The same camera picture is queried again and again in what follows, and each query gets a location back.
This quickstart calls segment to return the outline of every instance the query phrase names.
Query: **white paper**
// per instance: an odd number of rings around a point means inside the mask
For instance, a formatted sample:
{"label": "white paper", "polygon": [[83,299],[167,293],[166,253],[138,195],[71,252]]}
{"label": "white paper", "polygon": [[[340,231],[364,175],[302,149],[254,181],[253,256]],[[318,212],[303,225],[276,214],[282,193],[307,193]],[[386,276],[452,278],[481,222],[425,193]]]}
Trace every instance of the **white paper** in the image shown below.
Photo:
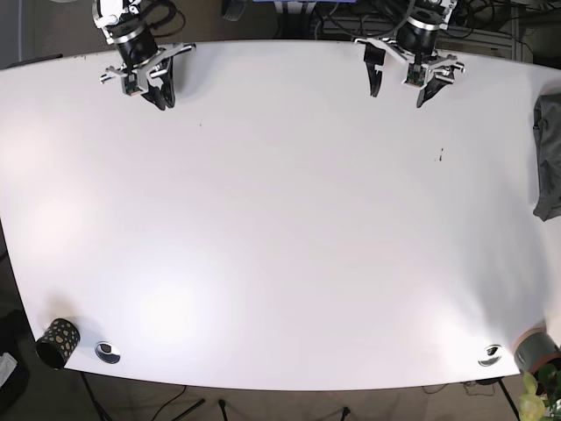
{"label": "white paper", "polygon": [[6,383],[17,366],[18,362],[8,353],[3,353],[0,356],[0,388]]}

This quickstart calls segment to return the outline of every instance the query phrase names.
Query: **cable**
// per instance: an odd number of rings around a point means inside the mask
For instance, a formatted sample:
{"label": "cable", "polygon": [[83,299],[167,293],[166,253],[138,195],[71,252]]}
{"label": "cable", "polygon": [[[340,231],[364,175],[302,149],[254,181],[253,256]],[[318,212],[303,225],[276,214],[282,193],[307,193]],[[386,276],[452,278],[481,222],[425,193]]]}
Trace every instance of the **cable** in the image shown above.
{"label": "cable", "polygon": [[513,39],[514,41],[518,42],[519,44],[522,44],[523,46],[525,46],[526,48],[529,49],[529,51],[532,53],[532,55],[534,54],[534,50],[532,50],[531,46],[529,46],[529,44],[525,41],[522,41],[521,39],[515,38],[515,36],[512,33],[508,33],[508,32],[503,32],[503,31],[497,31],[498,33],[503,33],[505,35],[508,35],[511,39]]}
{"label": "cable", "polygon": [[94,404],[94,408],[96,408],[97,416],[101,421],[112,421],[111,417],[107,413],[107,411],[103,408],[103,406],[96,400],[94,396],[94,392],[92,392],[91,387],[89,386],[88,379],[86,379],[86,375],[81,371],[80,377],[86,386],[86,390],[88,391],[89,400]]}
{"label": "cable", "polygon": [[154,419],[156,419],[156,417],[158,416],[158,414],[160,414],[161,410],[163,410],[164,408],[166,408],[171,402],[173,402],[175,399],[177,399],[179,396],[183,395],[185,393],[185,391],[187,390],[187,386],[183,386],[183,390],[181,391],[181,393],[175,397],[172,397],[169,401],[167,401],[166,403],[164,403],[163,405],[160,406],[160,408],[158,409],[158,411],[154,414],[154,416],[152,417],[151,421],[154,421]]}
{"label": "cable", "polygon": [[414,7],[415,7],[415,0],[410,0],[409,1],[409,6],[408,6],[407,10],[405,11],[405,15],[403,16],[403,19],[401,20],[401,22],[399,24],[397,24],[396,26],[394,26],[394,29],[379,34],[378,38],[390,37],[394,34],[394,32],[397,32],[402,26],[404,26],[407,23],[407,19],[409,19],[409,16],[411,16],[411,12],[413,11]]}
{"label": "cable", "polygon": [[502,393],[507,398],[508,404],[510,405],[510,409],[515,414],[516,419],[518,421],[520,421],[520,414],[518,413],[518,409],[516,409],[515,403],[512,402],[512,398],[510,397],[510,394],[508,393],[508,390],[505,387],[505,384],[502,382],[502,379],[499,379],[499,386],[501,386]]}
{"label": "cable", "polygon": [[449,33],[448,31],[444,31],[444,33],[446,35],[448,35],[450,38],[454,38],[454,39],[466,39],[469,38],[472,34],[473,31],[475,31],[475,28],[470,28],[470,31],[466,34],[466,35],[462,35],[461,37],[457,36],[457,35],[452,35],[451,33]]}
{"label": "cable", "polygon": [[187,23],[187,19],[185,18],[185,15],[183,14],[182,11],[176,10],[177,14],[179,15],[179,17],[181,18],[181,25],[179,28],[177,28],[174,31],[168,32],[168,33],[161,33],[158,35],[153,35],[154,38],[165,38],[165,37],[171,37],[175,34],[180,33],[181,31],[183,31],[183,28],[185,27],[185,24]]}
{"label": "cable", "polygon": [[332,16],[331,13],[323,16],[325,19],[329,20],[334,26],[336,26],[341,32],[355,38],[359,38],[359,37],[375,37],[375,38],[386,38],[386,37],[390,37],[391,35],[394,34],[394,32],[398,31],[402,26],[404,26],[407,23],[407,19],[409,18],[409,16],[411,15],[411,12],[413,11],[413,8],[415,7],[415,0],[409,0],[409,4],[408,4],[408,8],[405,11],[405,14],[403,15],[403,17],[401,18],[401,21],[395,25],[391,30],[389,31],[385,31],[385,32],[378,32],[378,33],[373,33],[373,32],[367,32],[367,33],[356,33],[351,31],[348,28],[345,28],[344,26],[342,26],[341,24],[339,24]]}
{"label": "cable", "polygon": [[183,28],[185,27],[185,24],[187,23],[187,19],[185,18],[185,15],[183,14],[183,12],[178,10],[177,6],[175,6],[175,4],[173,2],[171,2],[170,0],[150,0],[150,4],[148,5],[148,7],[146,7],[143,11],[141,11],[138,14],[138,18],[140,20],[146,20],[146,18],[148,18],[148,16],[158,7],[167,8],[167,15],[164,18],[149,24],[148,29],[157,30],[161,26],[169,24],[174,19],[176,14],[180,16],[181,24],[180,24],[180,27],[178,29],[174,30],[174,31],[153,35],[154,38],[171,37],[171,36],[173,36],[177,33],[180,33],[181,31],[183,31]]}
{"label": "cable", "polygon": [[[335,3],[335,6],[333,6],[333,9],[331,9],[330,13],[328,16],[333,15],[333,13],[335,13],[337,11],[337,8],[339,7],[339,3]],[[314,39],[317,40],[317,30],[319,29],[319,26],[321,25],[322,30],[323,30],[323,16],[320,12],[317,13],[317,15],[319,16],[319,21],[316,24],[316,28],[314,29]]]}

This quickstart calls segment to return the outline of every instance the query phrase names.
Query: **patterned cup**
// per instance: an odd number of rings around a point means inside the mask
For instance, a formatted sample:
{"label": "patterned cup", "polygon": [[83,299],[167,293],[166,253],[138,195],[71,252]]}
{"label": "patterned cup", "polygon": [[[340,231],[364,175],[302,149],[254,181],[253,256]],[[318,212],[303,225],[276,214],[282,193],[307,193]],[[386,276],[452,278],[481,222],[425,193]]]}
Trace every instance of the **patterned cup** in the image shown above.
{"label": "patterned cup", "polygon": [[80,342],[80,333],[64,318],[54,320],[35,343],[35,352],[54,369],[63,368]]}

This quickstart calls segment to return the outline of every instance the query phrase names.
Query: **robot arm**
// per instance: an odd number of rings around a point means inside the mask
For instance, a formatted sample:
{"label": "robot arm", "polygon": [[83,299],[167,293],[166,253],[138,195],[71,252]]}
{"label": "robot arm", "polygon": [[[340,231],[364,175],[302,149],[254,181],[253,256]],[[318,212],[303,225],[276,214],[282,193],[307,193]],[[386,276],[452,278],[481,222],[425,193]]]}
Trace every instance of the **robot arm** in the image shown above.
{"label": "robot arm", "polygon": [[[440,89],[452,85],[454,71],[464,73],[465,67],[452,54],[441,56],[435,48],[439,31],[448,28],[457,0],[415,0],[415,6],[405,24],[394,38],[356,39],[366,44],[365,63],[371,83],[372,96],[380,91],[382,70],[386,52],[407,66],[404,84],[419,89],[417,108],[429,101]],[[404,13],[406,5],[393,3],[388,14]]]}
{"label": "robot arm", "polygon": [[[170,36],[185,25],[185,16],[170,0],[94,0],[92,14],[96,26],[103,31],[108,44],[119,51],[123,64],[108,67],[101,76],[102,83],[118,77],[123,92],[128,96],[140,94],[160,110],[175,106],[174,57],[195,47],[194,44],[158,46],[155,38]],[[148,24],[146,18],[158,7],[167,9],[167,15]],[[178,31],[153,35],[156,30],[179,16],[182,24]]]}

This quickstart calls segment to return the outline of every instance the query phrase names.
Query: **gray cloth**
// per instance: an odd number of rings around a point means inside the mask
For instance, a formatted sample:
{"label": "gray cloth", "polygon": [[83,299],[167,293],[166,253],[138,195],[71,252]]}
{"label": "gray cloth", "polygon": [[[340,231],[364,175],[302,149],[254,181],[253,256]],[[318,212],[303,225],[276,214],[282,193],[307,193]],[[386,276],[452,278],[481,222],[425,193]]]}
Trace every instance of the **gray cloth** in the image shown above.
{"label": "gray cloth", "polygon": [[546,221],[561,215],[561,94],[537,98],[534,139],[540,183],[534,215]]}

